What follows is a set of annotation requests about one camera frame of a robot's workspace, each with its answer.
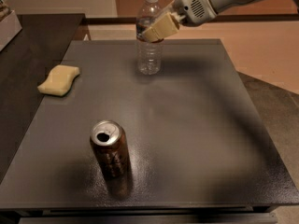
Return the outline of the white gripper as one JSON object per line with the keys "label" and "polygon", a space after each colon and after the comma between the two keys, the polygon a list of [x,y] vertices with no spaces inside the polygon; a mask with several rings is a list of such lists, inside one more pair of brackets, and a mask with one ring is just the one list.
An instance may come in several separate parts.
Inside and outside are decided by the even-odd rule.
{"label": "white gripper", "polygon": [[175,35],[179,31],[179,23],[200,26],[217,16],[210,0],[174,0],[173,9],[177,13],[164,13],[142,33],[147,42],[154,43]]}

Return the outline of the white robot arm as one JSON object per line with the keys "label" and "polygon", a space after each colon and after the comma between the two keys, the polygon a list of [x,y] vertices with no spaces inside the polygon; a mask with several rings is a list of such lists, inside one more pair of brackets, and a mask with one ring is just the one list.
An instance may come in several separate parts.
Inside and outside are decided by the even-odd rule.
{"label": "white robot arm", "polygon": [[[179,26],[200,26],[214,20],[230,7],[243,6],[263,0],[173,0],[153,18],[153,23],[142,32],[151,43],[161,41],[179,31]],[[299,7],[299,0],[292,0]]]}

